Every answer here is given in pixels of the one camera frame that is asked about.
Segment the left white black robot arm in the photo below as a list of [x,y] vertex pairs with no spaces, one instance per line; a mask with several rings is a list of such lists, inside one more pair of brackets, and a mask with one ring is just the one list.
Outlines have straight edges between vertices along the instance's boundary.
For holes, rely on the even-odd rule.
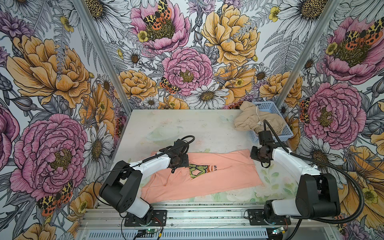
[[178,169],[187,169],[188,150],[194,140],[194,136],[185,136],[144,160],[130,164],[119,161],[108,171],[99,196],[118,213],[127,213],[127,217],[135,223],[149,225],[156,217],[151,204],[138,196],[142,180],[162,170],[173,174]]

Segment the light blue plastic basket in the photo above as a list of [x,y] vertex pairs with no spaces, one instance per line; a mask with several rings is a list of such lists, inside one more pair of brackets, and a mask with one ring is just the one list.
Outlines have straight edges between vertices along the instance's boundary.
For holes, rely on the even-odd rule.
[[268,114],[269,117],[272,117],[272,120],[268,120],[268,122],[274,131],[278,134],[278,137],[282,142],[285,142],[294,136],[291,128],[283,118],[275,103],[267,101],[252,102],[252,104],[257,107],[259,113],[262,113],[263,115]]

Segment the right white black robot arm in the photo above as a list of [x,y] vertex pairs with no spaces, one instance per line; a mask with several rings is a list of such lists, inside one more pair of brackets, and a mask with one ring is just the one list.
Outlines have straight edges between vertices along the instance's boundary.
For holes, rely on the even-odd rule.
[[271,131],[258,133],[261,147],[254,146],[251,159],[271,166],[280,164],[298,183],[296,196],[292,199],[267,201],[264,219],[272,223],[278,217],[315,219],[335,217],[340,214],[340,201],[336,179],[331,174],[321,173],[307,164],[302,156],[295,156],[280,140],[274,140]]

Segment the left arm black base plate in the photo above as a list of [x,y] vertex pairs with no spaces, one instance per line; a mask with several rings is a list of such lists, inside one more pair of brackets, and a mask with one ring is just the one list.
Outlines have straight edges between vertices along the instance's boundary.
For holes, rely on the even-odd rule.
[[167,210],[152,210],[143,218],[127,213],[125,227],[164,227],[167,222]]

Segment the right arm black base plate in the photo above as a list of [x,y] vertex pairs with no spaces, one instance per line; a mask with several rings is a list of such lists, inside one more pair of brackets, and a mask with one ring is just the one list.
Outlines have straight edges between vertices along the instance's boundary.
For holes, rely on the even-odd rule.
[[267,215],[262,209],[248,209],[244,212],[244,217],[249,221],[251,226],[289,226],[292,224],[290,218],[287,216]]

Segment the peach graphic t-shirt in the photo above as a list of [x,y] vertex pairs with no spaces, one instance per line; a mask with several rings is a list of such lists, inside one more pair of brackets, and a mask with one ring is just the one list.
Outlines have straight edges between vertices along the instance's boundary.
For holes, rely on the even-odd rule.
[[262,184],[249,150],[230,153],[189,153],[189,166],[160,170],[142,187],[150,204],[184,200]]

